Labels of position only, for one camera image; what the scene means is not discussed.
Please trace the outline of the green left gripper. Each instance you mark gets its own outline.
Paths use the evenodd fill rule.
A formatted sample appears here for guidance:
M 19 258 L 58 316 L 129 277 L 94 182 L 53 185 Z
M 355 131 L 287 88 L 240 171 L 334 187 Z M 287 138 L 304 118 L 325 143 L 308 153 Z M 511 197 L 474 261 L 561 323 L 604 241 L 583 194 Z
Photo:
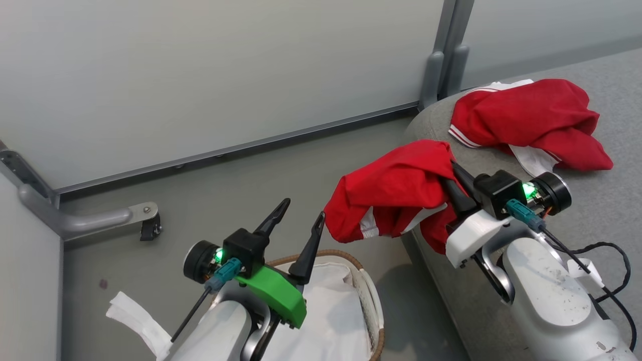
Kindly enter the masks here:
M 273 229 L 283 219 L 290 203 L 290 198 L 284 198 L 259 224 L 254 234 L 269 237 Z M 289 267 L 289 278 L 295 285 L 282 272 L 268 265 L 261 267 L 251 277 L 235 276 L 236 281 L 241 285 L 246 285 L 250 292 L 275 311 L 286 324 L 296 329 L 302 327 L 307 316 L 306 301 L 296 285 L 307 285 L 311 279 L 325 222 L 326 214 L 321 211 L 312 225 L 311 236 L 306 245 L 296 261 Z

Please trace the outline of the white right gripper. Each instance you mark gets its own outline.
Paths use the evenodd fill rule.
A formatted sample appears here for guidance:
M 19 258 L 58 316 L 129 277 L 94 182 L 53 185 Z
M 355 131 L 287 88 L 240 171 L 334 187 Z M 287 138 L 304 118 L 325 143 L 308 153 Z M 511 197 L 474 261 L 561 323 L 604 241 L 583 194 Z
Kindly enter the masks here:
M 450 200 L 456 219 L 465 220 L 448 236 L 445 255 L 457 269 L 477 251 L 494 252 L 509 244 L 518 233 L 518 224 L 513 217 L 496 220 L 486 211 L 478 211 L 475 200 L 467 195 L 474 194 L 474 177 L 454 160 L 451 160 L 451 166 L 456 180 L 463 189 L 456 180 L 446 177 L 441 178 L 441 185 Z

